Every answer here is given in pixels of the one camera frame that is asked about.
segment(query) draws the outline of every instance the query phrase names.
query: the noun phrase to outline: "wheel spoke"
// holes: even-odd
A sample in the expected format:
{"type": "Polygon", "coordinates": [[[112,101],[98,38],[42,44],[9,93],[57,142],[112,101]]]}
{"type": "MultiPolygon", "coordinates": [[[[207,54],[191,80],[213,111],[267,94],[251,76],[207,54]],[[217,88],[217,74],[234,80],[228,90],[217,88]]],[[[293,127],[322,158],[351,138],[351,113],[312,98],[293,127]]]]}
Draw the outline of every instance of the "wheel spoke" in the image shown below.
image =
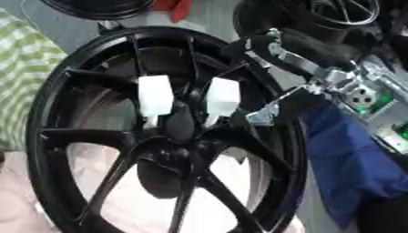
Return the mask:
{"type": "Polygon", "coordinates": [[[229,208],[237,218],[243,232],[263,232],[259,221],[212,172],[208,171],[202,176],[199,185],[229,208]]]}
{"type": "Polygon", "coordinates": [[[356,5],[357,7],[359,7],[361,10],[363,10],[365,13],[369,14],[369,15],[373,15],[373,12],[370,11],[369,9],[367,9],[367,7],[365,7],[364,5],[361,5],[359,3],[357,3],[356,1],[353,0],[349,0],[350,3],[356,5]]]}
{"type": "Polygon", "coordinates": [[[141,54],[140,54],[140,48],[138,46],[138,39],[135,38],[135,36],[133,35],[133,36],[129,36],[127,40],[133,46],[133,50],[135,53],[135,68],[136,68],[136,71],[138,72],[138,76],[146,76],[147,72],[145,70],[145,67],[143,67],[141,54]]]}
{"type": "Polygon", "coordinates": [[[344,19],[346,20],[347,23],[350,23],[350,17],[349,17],[349,13],[347,12],[345,3],[343,2],[343,0],[336,0],[336,5],[337,8],[342,11],[342,15],[344,16],[344,19]]]}
{"type": "Polygon", "coordinates": [[[283,172],[294,171],[290,164],[278,157],[273,150],[244,129],[219,127],[208,131],[201,136],[201,139],[225,142],[230,147],[242,148],[253,156],[262,158],[277,170],[283,172]]]}
{"type": "Polygon", "coordinates": [[[43,128],[41,136],[53,147],[66,147],[70,143],[94,143],[118,150],[131,147],[136,139],[131,132],[97,129],[43,128]]]}
{"type": "Polygon", "coordinates": [[[199,64],[197,62],[196,53],[194,50],[194,38],[188,36],[187,42],[188,42],[187,62],[189,63],[189,72],[193,75],[184,90],[185,96],[190,95],[190,93],[194,89],[194,86],[197,84],[197,81],[199,80],[199,64]]]}
{"type": "Polygon", "coordinates": [[[119,180],[125,176],[134,164],[137,163],[138,159],[144,152],[160,142],[168,143],[164,137],[153,137],[119,154],[118,158],[115,160],[112,167],[107,172],[107,175],[103,178],[101,184],[97,188],[94,196],[90,199],[81,215],[77,218],[79,224],[83,224],[90,213],[100,214],[100,210],[107,195],[112,191],[119,180]]]}
{"type": "Polygon", "coordinates": [[[194,174],[190,174],[182,184],[168,233],[177,233],[181,230],[181,225],[186,216],[187,207],[193,195],[196,183],[197,177],[194,174]]]}
{"type": "Polygon", "coordinates": [[[138,90],[138,84],[132,77],[115,76],[75,68],[68,68],[66,73],[77,82],[102,86],[118,93],[136,93],[138,90]]]}

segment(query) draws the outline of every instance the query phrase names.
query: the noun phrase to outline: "green checkered cloth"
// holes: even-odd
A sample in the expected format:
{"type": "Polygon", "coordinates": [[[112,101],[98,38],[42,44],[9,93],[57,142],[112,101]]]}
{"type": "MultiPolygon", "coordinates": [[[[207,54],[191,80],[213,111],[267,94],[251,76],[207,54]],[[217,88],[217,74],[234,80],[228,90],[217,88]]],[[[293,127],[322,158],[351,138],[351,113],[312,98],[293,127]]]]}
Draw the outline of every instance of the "green checkered cloth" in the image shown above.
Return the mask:
{"type": "Polygon", "coordinates": [[[0,8],[0,150],[24,150],[38,89],[66,55],[46,36],[0,8]]]}

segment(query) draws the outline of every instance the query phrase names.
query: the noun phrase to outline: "white plastic block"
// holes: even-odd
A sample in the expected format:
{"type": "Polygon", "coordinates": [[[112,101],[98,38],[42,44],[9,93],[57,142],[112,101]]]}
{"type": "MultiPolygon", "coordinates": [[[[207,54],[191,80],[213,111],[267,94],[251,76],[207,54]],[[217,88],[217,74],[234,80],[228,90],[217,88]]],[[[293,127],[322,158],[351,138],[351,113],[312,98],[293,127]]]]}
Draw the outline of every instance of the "white plastic block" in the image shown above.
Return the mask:
{"type": "Polygon", "coordinates": [[[168,76],[142,76],[138,79],[138,101],[143,117],[167,115],[174,94],[168,76]]]}
{"type": "Polygon", "coordinates": [[[240,83],[214,77],[207,93],[207,113],[230,117],[240,105],[240,83]]]}

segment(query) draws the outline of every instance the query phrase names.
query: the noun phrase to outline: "pink fabric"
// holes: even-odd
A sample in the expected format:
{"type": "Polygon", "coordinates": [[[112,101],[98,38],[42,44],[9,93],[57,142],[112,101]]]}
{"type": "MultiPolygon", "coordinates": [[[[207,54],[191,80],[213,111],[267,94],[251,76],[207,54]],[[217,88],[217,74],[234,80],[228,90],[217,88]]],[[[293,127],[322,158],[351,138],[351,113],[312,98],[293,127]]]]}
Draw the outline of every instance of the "pink fabric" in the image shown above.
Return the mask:
{"type": "MultiPolygon", "coordinates": [[[[108,147],[76,144],[68,149],[68,154],[75,155],[71,161],[72,170],[84,197],[89,199],[116,158],[117,151],[108,147]]],[[[230,157],[224,157],[216,164],[219,166],[212,167],[211,170],[226,184],[230,184],[231,191],[244,202],[248,195],[242,194],[245,193],[242,190],[248,190],[246,183],[249,182],[249,179],[239,169],[245,166],[238,168],[232,166],[230,157]]],[[[136,172],[137,168],[134,167],[117,184],[107,197],[102,208],[102,216],[127,233],[167,232],[175,199],[157,200],[150,196],[140,186],[136,172]]],[[[26,171],[26,154],[7,153],[0,173],[0,232],[59,232],[38,207],[39,204],[26,171]]],[[[202,189],[198,189],[191,200],[181,232],[227,232],[235,226],[235,221],[232,214],[223,205],[220,205],[217,199],[202,189]],[[211,221],[203,223],[203,217],[209,215],[211,221]]],[[[304,232],[297,218],[285,231],[285,233],[304,232]]]]}

